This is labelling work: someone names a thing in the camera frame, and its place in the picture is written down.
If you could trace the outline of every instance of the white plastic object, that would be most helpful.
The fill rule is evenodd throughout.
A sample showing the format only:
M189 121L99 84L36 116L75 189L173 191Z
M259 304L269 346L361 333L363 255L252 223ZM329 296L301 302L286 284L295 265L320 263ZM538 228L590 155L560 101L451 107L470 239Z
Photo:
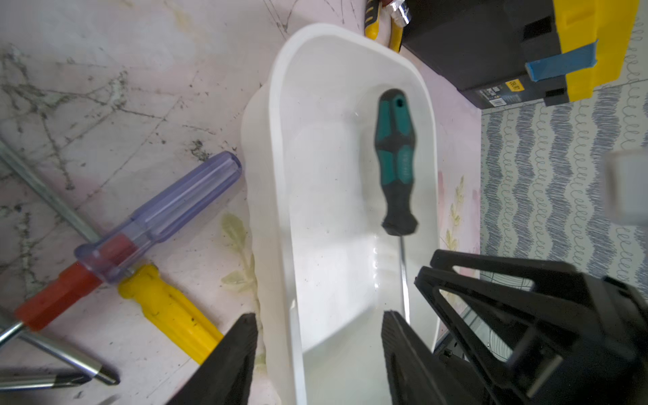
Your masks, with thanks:
M605 158L603 200L620 225L648 226L648 149L611 152Z
M411 325L439 320L413 285L438 248L432 104L416 68L345 29L315 24L283 46L241 127L268 374L283 404L391 404L380 328L403 310L399 241L373 146L378 98L405 92L417 133L405 237Z

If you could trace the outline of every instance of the blue wavy pattern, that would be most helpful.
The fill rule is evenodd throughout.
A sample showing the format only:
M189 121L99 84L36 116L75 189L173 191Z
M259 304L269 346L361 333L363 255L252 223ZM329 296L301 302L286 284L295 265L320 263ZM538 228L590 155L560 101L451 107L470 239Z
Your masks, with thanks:
M500 196L504 201L504 210L502 211L502 220L500 221L502 229L502 256L510 257L513 254L513 215L515 213L515 204L513 203L513 158L515 153L515 134L513 133L513 123L515 120L510 116L513 114L511 109L506 111L506 123L503 128L504 153L502 154L502 169L504 181L500 187Z
M596 168L594 179L600 179L603 175L603 158L607 152L612 150L621 133L619 117L616 116L621 86L601 89L598 93L599 96L592 112L592 119L596 125L596 136L590 151L590 157ZM603 277L609 271L616 250L610 239L610 220L603 211L601 186L597 180L591 182L587 188L587 195L594 206L594 213L587 222L586 232L592 245L596 247L587 264L587 272L596 277Z
M590 141L590 132L587 130L587 122L589 117L584 113L587 108L591 107L589 100L579 101L575 107L578 108L578 114L574 117L576 121L576 138L574 146L571 150L572 158L575 163L575 173L572 182L569 183L569 195L574 204L574 215L572 223L569 225L570 233L572 234L572 249L573 254L571 262L576 268L584 268L584 258L587 249L584 246L585 226L587 225L587 217L589 215L589 206L586 204L585 197L585 183L587 182L589 173L589 166L586 162L589 161L589 156L584 152Z
M549 161L553 170L553 178L547 187L547 197L551 202L551 214L547 218L547 232L553 245L549 252L549 260L565 260L572 244L565 233L565 223L571 213L571 207L565 198L565 190L572 176L572 166L567 160L569 145L573 141L573 126L570 122L573 104L563 104L554 108L549 125L555 134Z
M488 200L488 210L484 218L484 224L488 231L488 243L484 249L484 254L497 256L500 242L502 241L502 233L497 226L497 218L502 210L502 203L497 197L497 188L503 180L502 168L500 166L500 154L504 147L502 135L500 134L500 127L502 126L503 113L498 111L491 113L486 127L486 136L489 141L489 148L486 154L486 167L489 171L489 180L484 188L483 195Z
M529 219L533 206L529 199L529 186L533 180L533 166L531 165L531 150L535 144L535 131L531 127L537 104L520 107L515 131L520 138L518 150L515 152L515 164L518 169L518 182L513 187L513 197L518 204L518 210L513 216L513 227L518 235L518 245L513 256L529 257L533 239L529 230Z
M484 116L482 115L481 117L481 156L480 156L481 190L486 189L485 177L486 177L486 173L488 173L488 170L486 169L486 153L488 152L488 140L485 137L487 124L488 124L487 120L485 120ZM488 244L488 231L486 230L486 223L484 221L484 219L486 218L486 211L488 211L488 201L485 198L482 198L480 204L480 253L484 253L484 247L486 246L486 244Z
M648 93L643 100L643 114L648 118ZM648 131L643 135L642 148L648 148ZM643 249L643 261L637 271L637 288L648 299L648 235L644 227L637 227L637 242Z
M531 256L532 259L546 258L546 243L540 238L544 236L543 227L546 223L549 211L551 210L549 202L547 201L547 194L544 192L549 179L546 150L550 148L549 135L547 135L547 121L545 121L549 113L546 110L548 110L548 108L545 107L544 104L541 104L538 121L535 123L536 134L538 137L538 148L536 149L533 158L536 178L533 183L531 183L531 195L533 196L536 207L535 212L533 213L533 221L531 223L534 233L533 247L531 248L533 250Z

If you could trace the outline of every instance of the screwdriver shaft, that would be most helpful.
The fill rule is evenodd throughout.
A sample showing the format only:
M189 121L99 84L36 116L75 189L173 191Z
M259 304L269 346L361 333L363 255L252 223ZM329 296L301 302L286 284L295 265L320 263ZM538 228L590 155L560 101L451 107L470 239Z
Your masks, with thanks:
M24 328L25 324L22 321L18 321L3 330L2 333L0 333L0 347L16 337Z
M403 312L405 322L410 323L410 293L407 287L407 267L405 266L405 239L399 237L400 241L400 281L402 283Z
M0 160L4 161L36 194L49 204L60 216L84 238L92 242L101 236L76 211L63 201L56 193L40 179L34 169L29 167L2 139L0 139Z
M0 377L0 392L78 387L90 380L81 373Z

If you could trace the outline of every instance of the red screwdriver handle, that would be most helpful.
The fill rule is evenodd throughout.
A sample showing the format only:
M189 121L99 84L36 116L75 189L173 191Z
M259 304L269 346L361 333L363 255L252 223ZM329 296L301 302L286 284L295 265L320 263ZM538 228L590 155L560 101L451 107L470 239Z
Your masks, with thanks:
M59 274L55 281L25 301L14 315L29 329L41 330L101 283L96 275L75 262Z

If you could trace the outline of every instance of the clear purple screwdriver handle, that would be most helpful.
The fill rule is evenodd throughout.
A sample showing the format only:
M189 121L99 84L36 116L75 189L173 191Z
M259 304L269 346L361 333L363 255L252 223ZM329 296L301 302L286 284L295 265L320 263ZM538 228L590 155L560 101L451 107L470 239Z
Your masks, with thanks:
M76 259L97 277L118 284L130 275L128 267L154 244L169 239L236 183L241 173L240 161L232 153L211 157L136 209L102 240L77 247Z

